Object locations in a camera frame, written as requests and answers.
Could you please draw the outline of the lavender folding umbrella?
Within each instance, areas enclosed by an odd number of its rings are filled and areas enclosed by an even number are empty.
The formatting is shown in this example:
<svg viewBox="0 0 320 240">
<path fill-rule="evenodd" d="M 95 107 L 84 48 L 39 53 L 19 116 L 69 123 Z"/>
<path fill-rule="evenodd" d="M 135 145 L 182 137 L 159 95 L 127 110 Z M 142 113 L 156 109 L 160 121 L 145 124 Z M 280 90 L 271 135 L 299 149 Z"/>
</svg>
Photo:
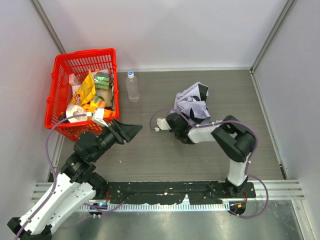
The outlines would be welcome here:
<svg viewBox="0 0 320 240">
<path fill-rule="evenodd" d="M 211 115 L 206 103 L 208 96 L 209 87 L 198 81 L 176 94 L 170 113 L 181 113 L 195 124 L 209 123 Z"/>
</svg>

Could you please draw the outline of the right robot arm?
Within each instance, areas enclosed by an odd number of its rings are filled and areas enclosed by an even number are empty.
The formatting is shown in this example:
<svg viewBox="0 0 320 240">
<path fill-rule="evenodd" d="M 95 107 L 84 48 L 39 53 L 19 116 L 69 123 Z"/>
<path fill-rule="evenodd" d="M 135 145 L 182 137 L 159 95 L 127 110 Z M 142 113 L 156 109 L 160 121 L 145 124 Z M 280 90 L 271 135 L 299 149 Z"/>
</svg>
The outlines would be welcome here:
<svg viewBox="0 0 320 240">
<path fill-rule="evenodd" d="M 217 143 L 229 158 L 226 192 L 232 197 L 244 192 L 250 159 L 259 142 L 249 126 L 232 115 L 222 121 L 195 124 L 179 113 L 171 113 L 164 120 L 157 120 L 157 124 L 161 130 L 173 132 L 175 138 L 186 145 Z"/>
</svg>

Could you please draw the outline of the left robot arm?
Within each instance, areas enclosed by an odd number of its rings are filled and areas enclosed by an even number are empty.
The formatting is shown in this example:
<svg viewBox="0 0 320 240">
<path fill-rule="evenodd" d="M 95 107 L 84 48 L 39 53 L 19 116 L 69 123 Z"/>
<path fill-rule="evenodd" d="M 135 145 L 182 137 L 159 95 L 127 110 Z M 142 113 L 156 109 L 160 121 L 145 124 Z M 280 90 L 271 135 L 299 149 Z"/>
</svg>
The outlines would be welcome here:
<svg viewBox="0 0 320 240">
<path fill-rule="evenodd" d="M 21 217 L 7 226 L 17 240 L 50 240 L 53 234 L 81 205 L 108 191 L 108 182 L 95 172 L 94 163 L 114 144 L 129 143 L 142 129 L 140 124 L 124 124 L 116 119 L 105 123 L 100 135 L 82 133 L 72 155 L 53 177 L 51 187 Z"/>
</svg>

